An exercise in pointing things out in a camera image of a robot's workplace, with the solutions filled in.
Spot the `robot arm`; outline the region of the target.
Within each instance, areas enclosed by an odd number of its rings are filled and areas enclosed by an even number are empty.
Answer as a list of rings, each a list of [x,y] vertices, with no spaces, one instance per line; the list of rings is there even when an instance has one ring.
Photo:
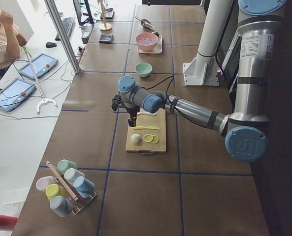
[[[268,138],[264,134],[269,122],[264,113],[268,71],[274,37],[286,3],[283,0],[241,0],[238,6],[236,34],[241,37],[241,46],[232,114],[223,115],[166,91],[150,91],[137,85],[131,76],[119,79],[119,93],[112,99],[112,109],[126,109],[131,127],[136,125],[140,110],[154,113],[164,109],[221,133],[227,152],[233,158],[243,162],[262,158],[268,148]]]

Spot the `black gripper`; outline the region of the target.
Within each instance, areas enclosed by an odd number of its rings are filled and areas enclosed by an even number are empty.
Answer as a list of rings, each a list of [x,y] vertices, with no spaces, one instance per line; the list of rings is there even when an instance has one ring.
[[[130,119],[128,120],[129,126],[133,127],[133,124],[136,124],[137,113],[139,112],[139,107],[138,106],[126,107],[126,111],[130,115]]]

